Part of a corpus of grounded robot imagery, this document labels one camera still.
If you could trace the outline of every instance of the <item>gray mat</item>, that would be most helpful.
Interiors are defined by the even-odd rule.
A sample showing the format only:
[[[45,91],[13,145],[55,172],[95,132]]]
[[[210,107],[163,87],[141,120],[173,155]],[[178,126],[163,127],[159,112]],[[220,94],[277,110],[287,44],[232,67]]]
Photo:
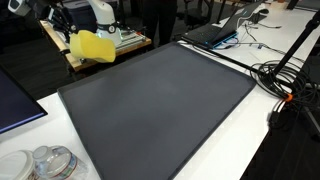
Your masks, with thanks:
[[[102,179],[171,179],[251,91],[249,76],[169,44],[59,89]]]

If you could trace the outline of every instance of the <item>yellow object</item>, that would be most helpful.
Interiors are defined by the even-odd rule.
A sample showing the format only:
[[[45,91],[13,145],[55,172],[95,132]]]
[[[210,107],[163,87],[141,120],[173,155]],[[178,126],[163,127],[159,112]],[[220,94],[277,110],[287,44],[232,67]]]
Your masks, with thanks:
[[[116,47],[110,39],[99,38],[86,30],[71,34],[70,51],[74,57],[94,59],[101,63],[113,62],[116,58]]]

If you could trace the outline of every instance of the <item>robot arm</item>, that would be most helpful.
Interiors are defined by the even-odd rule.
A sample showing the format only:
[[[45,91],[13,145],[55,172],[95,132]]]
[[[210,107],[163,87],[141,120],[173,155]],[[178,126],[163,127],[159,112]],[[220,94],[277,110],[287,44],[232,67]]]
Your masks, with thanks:
[[[38,12],[39,4],[45,4],[46,0],[10,0],[8,9],[20,16],[25,16],[31,9]],[[97,19],[97,36],[107,38],[113,41],[115,46],[119,45],[121,40],[120,29],[117,28],[117,23],[114,17],[113,9],[102,0],[87,0],[91,5]]]
[[[102,0],[87,0],[91,5],[97,18],[97,36],[100,38],[108,38],[117,46],[121,43],[120,29],[114,18],[112,7]]]

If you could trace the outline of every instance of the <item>floor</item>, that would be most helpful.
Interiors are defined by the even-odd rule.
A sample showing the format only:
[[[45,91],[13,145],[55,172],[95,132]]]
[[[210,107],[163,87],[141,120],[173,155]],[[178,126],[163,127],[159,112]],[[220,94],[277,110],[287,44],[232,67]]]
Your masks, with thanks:
[[[125,2],[126,23],[129,27],[142,27],[141,18],[132,17],[129,1]],[[184,3],[179,1],[178,12],[183,12]],[[215,3],[212,22],[216,20],[220,4]],[[226,5],[222,18],[230,16],[231,6]],[[173,35],[186,32],[183,20],[177,20]],[[46,97],[56,92],[58,87],[73,82],[67,75],[63,60],[54,45],[41,34],[39,25],[32,15],[25,17],[25,26],[8,25],[2,28],[1,41],[4,44],[4,54],[0,55],[0,65],[22,84],[35,99]],[[155,44],[159,42],[158,34]]]

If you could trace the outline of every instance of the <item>white desk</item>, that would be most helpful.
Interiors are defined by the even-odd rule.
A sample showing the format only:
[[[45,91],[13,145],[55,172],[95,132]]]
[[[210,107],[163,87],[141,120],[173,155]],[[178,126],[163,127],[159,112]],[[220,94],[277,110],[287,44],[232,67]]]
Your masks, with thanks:
[[[300,10],[276,13],[275,15],[270,14],[270,19],[268,17],[268,19],[261,23],[286,25],[283,29],[277,31],[261,27],[259,30],[252,31],[252,34],[259,41],[273,48],[286,51],[302,32],[304,25],[311,19],[313,13]],[[279,17],[281,14],[283,14],[283,23],[275,24],[275,16]],[[291,15],[295,18],[290,19],[285,15]],[[279,35],[279,31],[287,32],[287,34]],[[313,42],[316,41],[319,34],[319,30],[317,30],[311,35],[303,45],[304,48],[299,50],[298,57],[305,59],[308,56],[314,45]],[[261,50],[242,45],[238,49],[229,49],[221,51],[221,53],[232,58],[239,57],[246,64],[250,64],[258,61],[253,56],[251,59],[246,58],[247,56],[251,56],[250,53],[252,51]],[[217,59],[217,61],[245,72],[243,68],[239,68],[224,60]],[[259,87],[255,87],[209,137],[175,179],[239,179],[268,132],[268,114],[276,102],[278,102],[278,99],[268,95]],[[39,103],[46,109],[49,115],[0,135],[0,157],[20,149],[34,150],[41,145],[64,145],[88,164],[90,173],[87,179],[99,179],[96,170],[93,168],[92,161],[81,144],[58,95],[48,96],[39,100]]]

